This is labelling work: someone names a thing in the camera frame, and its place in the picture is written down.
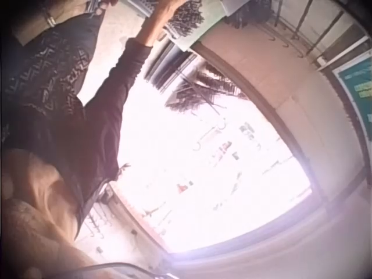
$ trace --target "patterned top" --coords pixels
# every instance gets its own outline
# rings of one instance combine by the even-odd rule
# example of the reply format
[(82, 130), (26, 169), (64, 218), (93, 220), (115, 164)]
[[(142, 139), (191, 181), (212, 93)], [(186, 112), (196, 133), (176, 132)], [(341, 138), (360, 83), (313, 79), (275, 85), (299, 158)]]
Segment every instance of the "patterned top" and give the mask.
[(129, 39), (116, 67), (83, 107), (77, 92), (97, 34), (81, 32), (81, 28), (74, 34), (68, 27), (82, 19), (85, 24), (84, 16), (31, 41), (27, 59), (1, 84), (1, 147), (32, 152), (60, 172), (79, 204), (79, 228), (104, 183), (115, 179), (119, 171), (123, 106), (151, 51)]

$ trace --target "bracelet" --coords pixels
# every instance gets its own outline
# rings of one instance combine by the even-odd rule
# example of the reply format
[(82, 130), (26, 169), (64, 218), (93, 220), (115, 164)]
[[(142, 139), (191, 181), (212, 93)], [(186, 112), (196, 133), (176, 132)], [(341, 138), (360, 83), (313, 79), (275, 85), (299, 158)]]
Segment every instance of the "bracelet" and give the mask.
[(50, 27), (55, 27), (56, 26), (56, 21), (54, 20), (52, 15), (48, 12), (47, 7), (45, 6), (45, 4), (42, 1), (40, 1), (39, 4), (40, 4), (40, 7), (41, 7), (43, 15), (44, 15), (44, 18), (45, 18), (46, 22), (48, 23), (48, 25)]

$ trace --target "green sign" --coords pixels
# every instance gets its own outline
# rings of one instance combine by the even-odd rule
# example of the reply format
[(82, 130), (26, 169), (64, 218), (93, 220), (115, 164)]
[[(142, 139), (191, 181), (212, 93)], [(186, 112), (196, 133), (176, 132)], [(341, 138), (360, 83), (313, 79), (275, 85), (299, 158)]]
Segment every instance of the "green sign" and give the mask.
[(351, 94), (366, 127), (367, 136), (372, 141), (371, 57), (342, 70), (338, 76)]

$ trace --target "sleeve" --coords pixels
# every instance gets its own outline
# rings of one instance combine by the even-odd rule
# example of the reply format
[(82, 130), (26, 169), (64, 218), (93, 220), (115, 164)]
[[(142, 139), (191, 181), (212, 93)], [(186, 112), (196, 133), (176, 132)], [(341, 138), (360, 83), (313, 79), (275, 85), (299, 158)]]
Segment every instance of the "sleeve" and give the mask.
[(123, 106), (151, 49), (130, 38), (117, 65), (85, 106), (88, 136), (96, 143), (96, 150), (99, 152), (96, 158), (98, 164), (104, 166), (105, 178), (115, 177), (119, 170), (117, 154)]

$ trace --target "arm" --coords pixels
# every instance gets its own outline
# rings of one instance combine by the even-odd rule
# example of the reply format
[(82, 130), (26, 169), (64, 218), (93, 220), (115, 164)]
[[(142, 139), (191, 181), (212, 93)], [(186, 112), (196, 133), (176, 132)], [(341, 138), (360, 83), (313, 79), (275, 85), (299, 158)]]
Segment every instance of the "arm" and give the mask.
[[(164, 25), (172, 18), (176, 9), (185, 0), (160, 0), (153, 14), (148, 18), (135, 38), (127, 41), (126, 49), (119, 58), (117, 65), (110, 71), (109, 77), (103, 82), (96, 95), (85, 106), (87, 118), (86, 143), (90, 141), (89, 153), (95, 156), (97, 169), (102, 173), (104, 166), (105, 178), (115, 179), (119, 166), (117, 154), (119, 151), (120, 130), (123, 106), (128, 92), (133, 86), (142, 65), (150, 54), (151, 47), (162, 32)], [(83, 192), (92, 197), (99, 191), (96, 185), (87, 184), (89, 189)]]

